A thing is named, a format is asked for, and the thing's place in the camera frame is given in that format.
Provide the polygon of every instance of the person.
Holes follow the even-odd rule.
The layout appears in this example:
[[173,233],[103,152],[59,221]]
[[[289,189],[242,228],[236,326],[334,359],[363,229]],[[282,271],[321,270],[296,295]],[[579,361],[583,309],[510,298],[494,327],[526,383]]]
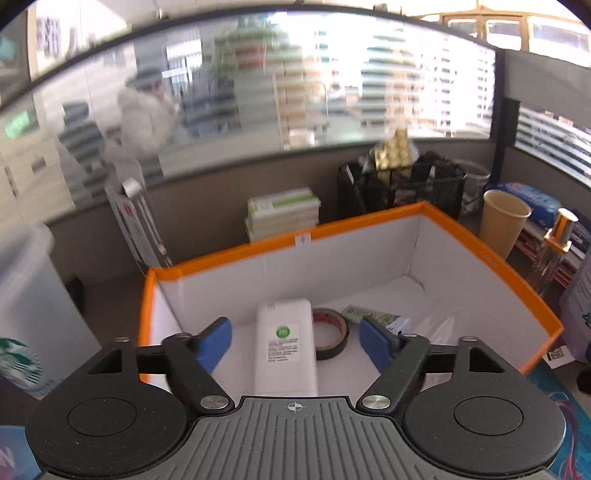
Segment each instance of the person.
[[180,125],[178,106],[164,89],[158,69],[138,72],[120,91],[121,146],[142,160],[154,158],[167,144],[180,142],[188,133]]

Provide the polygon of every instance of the white trash bin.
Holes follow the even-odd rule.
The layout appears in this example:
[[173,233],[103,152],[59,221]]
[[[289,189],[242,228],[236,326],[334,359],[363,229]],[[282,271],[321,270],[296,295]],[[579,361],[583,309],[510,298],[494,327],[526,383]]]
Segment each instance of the white trash bin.
[[43,398],[100,348],[61,282],[45,225],[0,241],[0,374]]

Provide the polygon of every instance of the blue package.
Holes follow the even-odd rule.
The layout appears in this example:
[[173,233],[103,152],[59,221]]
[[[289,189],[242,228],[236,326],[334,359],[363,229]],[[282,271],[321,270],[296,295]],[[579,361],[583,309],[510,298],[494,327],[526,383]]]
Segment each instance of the blue package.
[[383,373],[392,364],[394,359],[390,353],[388,339],[365,318],[362,318],[359,324],[359,343],[378,372]]
[[0,478],[33,480],[40,473],[25,438],[25,427],[0,426]]
[[556,213],[558,212],[558,209],[562,207],[560,202],[555,198],[552,198],[529,185],[524,185],[515,181],[499,183],[492,188],[503,190],[504,192],[518,196],[531,208],[531,216],[529,220],[545,229],[552,228]]

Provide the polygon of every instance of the metal screw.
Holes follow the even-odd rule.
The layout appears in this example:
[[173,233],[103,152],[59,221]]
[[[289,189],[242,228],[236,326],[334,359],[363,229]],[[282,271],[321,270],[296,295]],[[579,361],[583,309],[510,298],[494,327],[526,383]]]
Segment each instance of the metal screw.
[[383,395],[368,395],[361,401],[361,404],[371,410],[383,410],[390,406],[390,399]]
[[226,397],[222,397],[221,395],[208,395],[207,397],[203,397],[199,403],[203,408],[208,410],[221,410],[222,408],[226,408],[230,402]]

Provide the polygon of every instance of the teal mat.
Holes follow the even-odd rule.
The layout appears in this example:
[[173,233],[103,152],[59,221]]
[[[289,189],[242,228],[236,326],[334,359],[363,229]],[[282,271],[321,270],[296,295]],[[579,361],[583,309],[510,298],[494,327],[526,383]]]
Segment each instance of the teal mat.
[[[559,403],[567,419],[566,438],[550,470],[561,480],[591,480],[591,420],[589,420],[589,416],[570,391],[558,381],[546,362],[540,362],[529,375],[529,379],[542,392]],[[574,461],[571,461],[570,456],[573,450]]]
[[33,480],[39,473],[25,427],[0,426],[0,479]]

